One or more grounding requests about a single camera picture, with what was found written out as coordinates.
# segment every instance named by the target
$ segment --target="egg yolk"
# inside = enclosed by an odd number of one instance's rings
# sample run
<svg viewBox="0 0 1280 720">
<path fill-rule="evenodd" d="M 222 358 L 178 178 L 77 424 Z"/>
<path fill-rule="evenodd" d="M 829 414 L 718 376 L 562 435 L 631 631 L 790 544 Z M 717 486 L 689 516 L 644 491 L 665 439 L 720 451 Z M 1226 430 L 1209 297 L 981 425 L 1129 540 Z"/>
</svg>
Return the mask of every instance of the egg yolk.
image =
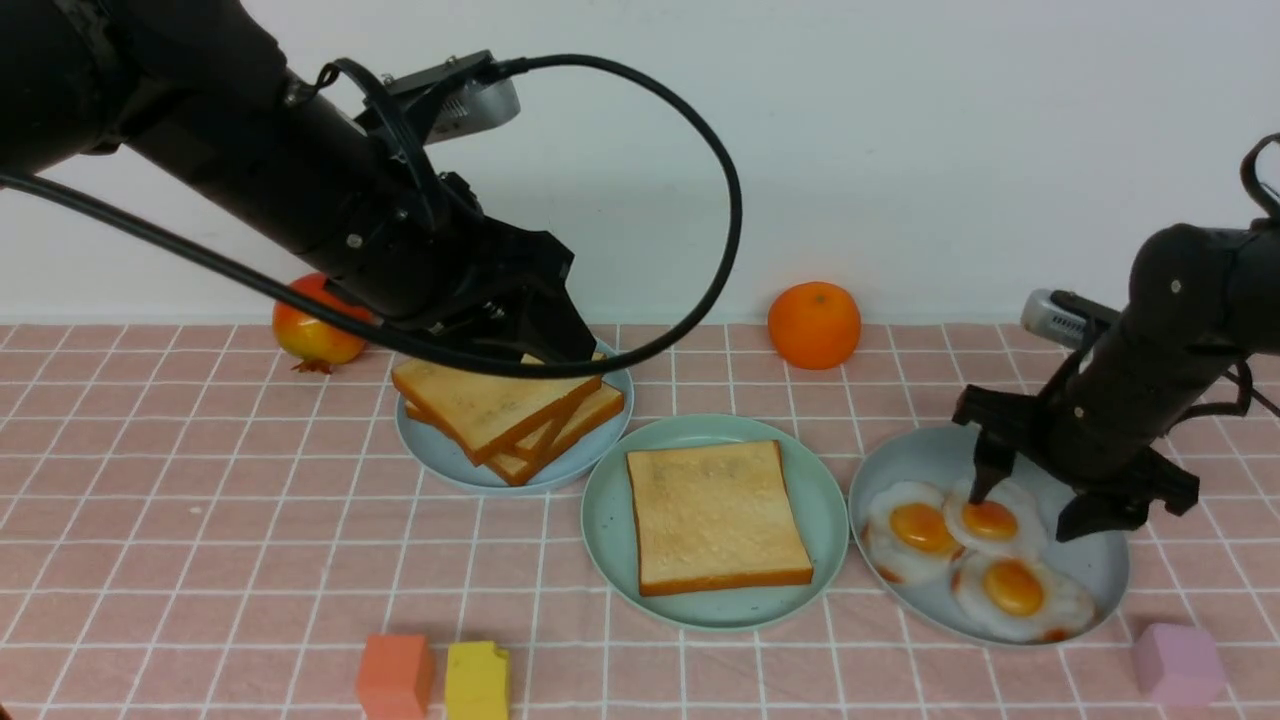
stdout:
<svg viewBox="0 0 1280 720">
<path fill-rule="evenodd" d="M 960 518 L 965 528 L 980 538 L 1007 541 L 1018 534 L 1018 518 L 998 502 L 966 502 Z"/>
<path fill-rule="evenodd" d="M 902 542 L 923 552 L 948 552 L 956 543 L 942 512 L 923 502 L 895 507 L 888 527 Z"/>
<path fill-rule="evenodd" d="M 982 589 L 996 607 L 1015 618 L 1034 615 L 1044 605 L 1044 588 L 1021 562 L 995 562 L 982 578 Z"/>
</svg>

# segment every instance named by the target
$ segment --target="pink block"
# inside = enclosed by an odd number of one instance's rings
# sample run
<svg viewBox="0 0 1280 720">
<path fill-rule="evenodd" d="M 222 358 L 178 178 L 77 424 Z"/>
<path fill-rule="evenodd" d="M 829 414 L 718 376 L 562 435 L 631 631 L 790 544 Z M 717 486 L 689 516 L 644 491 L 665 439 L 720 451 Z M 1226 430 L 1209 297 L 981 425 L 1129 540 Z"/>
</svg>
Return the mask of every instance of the pink block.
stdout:
<svg viewBox="0 0 1280 720">
<path fill-rule="evenodd" d="M 1226 687 L 1217 644 L 1199 628 L 1152 623 L 1133 644 L 1133 665 L 1138 687 L 1157 705 L 1208 705 Z"/>
</svg>

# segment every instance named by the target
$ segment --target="stack of toast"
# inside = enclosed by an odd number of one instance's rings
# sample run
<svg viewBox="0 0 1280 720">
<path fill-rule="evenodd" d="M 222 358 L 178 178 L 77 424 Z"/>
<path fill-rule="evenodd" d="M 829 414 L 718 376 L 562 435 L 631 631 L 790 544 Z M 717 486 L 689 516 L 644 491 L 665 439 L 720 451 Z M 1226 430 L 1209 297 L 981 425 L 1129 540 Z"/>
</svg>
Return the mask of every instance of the stack of toast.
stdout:
<svg viewBox="0 0 1280 720">
<path fill-rule="evenodd" d="M 522 361 L 538 363 L 529 355 Z M 417 359 L 397 365 L 392 384 L 410 419 L 440 430 L 472 465 L 513 487 L 529 483 L 626 404 L 622 391 L 600 375 L 502 378 Z"/>
</svg>

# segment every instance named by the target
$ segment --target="plate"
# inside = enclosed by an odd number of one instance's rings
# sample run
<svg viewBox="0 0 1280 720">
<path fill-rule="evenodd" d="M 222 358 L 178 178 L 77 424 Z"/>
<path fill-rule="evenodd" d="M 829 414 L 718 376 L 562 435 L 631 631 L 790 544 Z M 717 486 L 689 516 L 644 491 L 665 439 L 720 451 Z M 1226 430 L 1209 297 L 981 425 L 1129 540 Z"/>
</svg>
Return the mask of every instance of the plate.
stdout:
<svg viewBox="0 0 1280 720">
<path fill-rule="evenodd" d="M 641 597 L 627 452 L 762 439 L 777 439 L 782 445 L 787 493 L 800 537 L 813 560 L 813 582 L 804 587 Z M 778 623 L 826 592 L 849 552 L 849 519 L 844 495 L 831 470 L 794 437 L 733 415 L 682 415 L 632 432 L 600 459 L 582 492 L 582 539 L 596 570 L 643 612 L 694 630 L 744 632 Z"/>
<path fill-rule="evenodd" d="M 870 498 L 904 479 L 927 482 L 943 492 L 950 489 L 950 483 L 973 474 L 973 447 L 977 441 L 978 430 L 974 428 L 920 428 L 884 443 L 863 461 L 849 493 L 849 523 L 864 560 L 868 560 L 867 548 L 859 534 L 867 524 L 865 510 Z M 1014 473 L 1004 482 L 1019 484 L 1037 498 L 1041 521 L 1050 532 L 1048 547 L 1042 556 L 1044 562 L 1080 582 L 1097 602 L 1098 618 L 1094 624 L 1084 633 L 1062 642 L 1088 635 L 1115 614 L 1129 588 L 1128 539 L 1120 532 L 1106 532 L 1060 543 L 1052 537 L 1053 528 L 1057 527 L 1057 514 L 1075 497 L 1074 491 L 1021 455 L 1014 462 Z M 916 616 L 970 642 L 1001 647 L 1055 644 L 1002 641 L 969 620 L 951 597 L 950 574 L 909 588 L 890 584 L 876 573 L 873 575 Z"/>
<path fill-rule="evenodd" d="M 600 352 L 617 355 L 612 347 L 596 341 Z M 404 414 L 404 398 L 396 405 L 396 428 L 401 442 L 419 462 L 445 483 L 476 495 L 521 496 L 540 495 L 564 487 L 586 474 L 605 452 L 613 447 L 627 429 L 635 410 L 635 384 L 631 372 L 622 369 L 607 373 L 604 382 L 622 391 L 625 406 L 608 423 L 582 436 L 573 447 L 541 469 L 521 487 L 508 486 L 493 470 L 476 468 L 467 460 L 458 443 L 440 430 L 411 420 Z"/>
</svg>

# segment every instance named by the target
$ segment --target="pink grid mat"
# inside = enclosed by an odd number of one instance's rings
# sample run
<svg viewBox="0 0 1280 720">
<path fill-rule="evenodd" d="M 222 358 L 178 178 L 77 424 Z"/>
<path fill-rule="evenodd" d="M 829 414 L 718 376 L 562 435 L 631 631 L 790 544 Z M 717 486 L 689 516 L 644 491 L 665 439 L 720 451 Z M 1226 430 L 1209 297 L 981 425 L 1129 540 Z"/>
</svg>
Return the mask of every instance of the pink grid mat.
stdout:
<svg viewBox="0 0 1280 720">
<path fill-rule="evenodd" d="M 616 347 L 654 332 L 598 328 Z M 634 370 L 635 415 L 765 419 L 847 487 L 883 438 L 945 423 L 961 382 L 1030 389 L 1061 359 L 1012 327 L 868 327 L 846 366 L 800 373 L 758 327 L 703 327 Z M 521 720 L 1280 717 L 1270 416 L 1197 420 L 1162 443 L 1202 475 L 1203 502 L 1153 511 L 1123 612 L 1085 642 L 957 644 L 906 618 L 856 553 L 803 616 L 704 635 L 603 587 L 579 536 L 581 482 L 480 500 L 424 474 L 394 430 L 392 361 L 370 352 L 325 379 L 292 374 L 261 327 L 0 328 L 0 702 L 14 720 L 355 720 L 362 642 L 384 630 L 508 646 Z M 1254 373 L 1280 397 L 1280 364 Z M 1219 705 L 1142 703 L 1128 646 L 1152 620 L 1220 641 Z"/>
</svg>

